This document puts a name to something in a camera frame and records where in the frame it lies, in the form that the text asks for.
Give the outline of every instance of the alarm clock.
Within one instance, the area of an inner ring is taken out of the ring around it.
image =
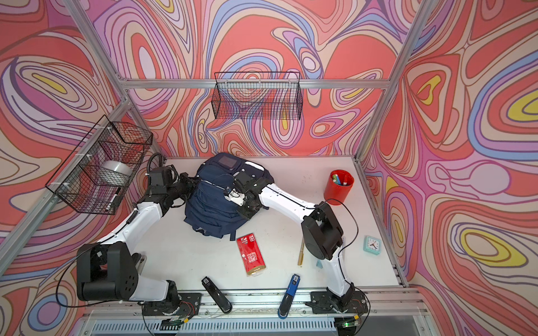
[[[363,250],[378,255],[381,253],[381,240],[369,235],[365,236]]]

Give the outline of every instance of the wire basket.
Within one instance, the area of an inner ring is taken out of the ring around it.
[[[215,73],[215,119],[300,120],[300,78],[298,72]]]
[[[92,128],[102,130],[84,155],[75,154],[82,158],[67,177],[51,183],[69,157],[46,184],[47,189],[76,212],[114,215],[153,141],[153,134],[148,130],[130,123],[107,121],[104,127],[96,127],[98,121]]]

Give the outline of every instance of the red package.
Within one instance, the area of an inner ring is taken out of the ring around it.
[[[256,238],[254,238],[254,233],[237,238],[237,246],[243,258],[247,275],[252,275],[265,269],[264,259],[261,257],[260,248],[258,247]]]

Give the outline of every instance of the white tabletop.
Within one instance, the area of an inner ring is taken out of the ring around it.
[[[194,176],[204,159],[168,160],[179,172]],[[357,287],[398,285],[384,246],[381,254],[363,250],[365,235],[381,238],[360,185],[351,158],[262,158],[251,159],[269,170],[276,185],[305,201],[323,201],[329,173],[344,169],[355,178],[355,185],[345,200],[359,224],[356,241],[342,253],[348,279]],[[332,206],[344,230],[344,244],[353,239],[357,229],[344,207]],[[277,289],[288,286],[294,273],[301,276],[300,288],[324,288],[325,274],[316,267],[317,259],[305,248],[302,266],[297,266],[301,246],[301,227],[274,209],[260,210],[237,230],[237,238],[254,233],[267,268],[258,276],[247,276],[237,243],[229,236],[205,237],[186,224],[185,208],[170,209],[155,223],[135,251],[147,255],[143,275],[173,280],[179,290],[202,290],[201,280],[209,276],[220,289]]]

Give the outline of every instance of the red cup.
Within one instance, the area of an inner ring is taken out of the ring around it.
[[[340,183],[346,185],[339,185],[337,182],[332,181],[332,176],[337,175],[340,179]],[[349,194],[351,187],[353,186],[355,179],[345,170],[333,170],[331,175],[329,175],[329,180],[327,181],[327,186],[325,187],[325,192],[323,193],[323,198],[327,203],[331,205],[340,205],[340,202],[344,203],[346,196]],[[331,198],[337,199],[340,202],[331,200]]]

